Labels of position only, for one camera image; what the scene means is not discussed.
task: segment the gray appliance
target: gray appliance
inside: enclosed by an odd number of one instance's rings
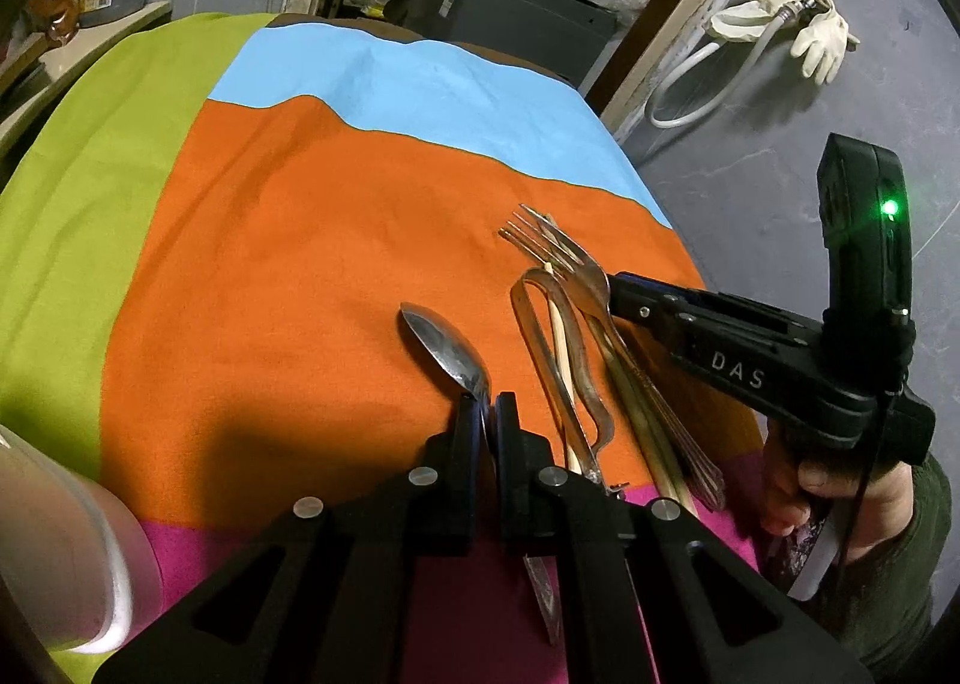
[[[410,0],[403,25],[525,59],[579,86],[613,36],[616,15],[587,0]]]

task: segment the lime green cloth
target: lime green cloth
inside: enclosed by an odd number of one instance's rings
[[[157,199],[210,89],[271,19],[201,14],[126,38],[0,194],[0,421],[88,478],[107,341]]]

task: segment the wooden door frame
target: wooden door frame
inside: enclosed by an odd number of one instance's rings
[[[618,139],[653,86],[658,65],[685,32],[704,19],[712,0],[650,0],[587,92],[587,103]]]

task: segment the white cylinder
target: white cylinder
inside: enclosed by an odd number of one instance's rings
[[[160,615],[160,570],[117,497],[0,425],[0,575],[47,649],[99,654]]]

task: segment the person's arm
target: person's arm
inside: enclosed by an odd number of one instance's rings
[[[772,428],[764,449],[763,525],[786,535],[809,517],[800,491],[852,497],[856,476],[792,462]],[[930,627],[930,577],[947,540],[950,491],[937,461],[898,464],[871,482],[851,541],[840,591],[831,569],[800,606],[851,649],[878,680],[894,676]]]

